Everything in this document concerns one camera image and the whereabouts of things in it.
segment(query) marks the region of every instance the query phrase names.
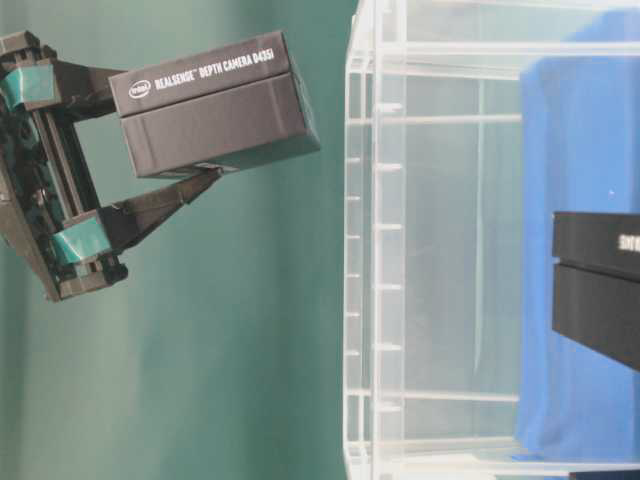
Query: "transparent container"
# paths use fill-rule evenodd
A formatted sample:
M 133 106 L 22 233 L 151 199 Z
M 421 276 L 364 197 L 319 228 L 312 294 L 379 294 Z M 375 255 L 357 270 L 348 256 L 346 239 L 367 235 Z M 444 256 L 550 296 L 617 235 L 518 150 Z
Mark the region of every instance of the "transparent container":
M 515 435 L 521 74 L 543 58 L 640 56 L 635 41 L 567 40 L 603 12 L 637 5 L 360 1 L 345 83 L 343 440 L 351 479 L 640 468 L 539 461 Z

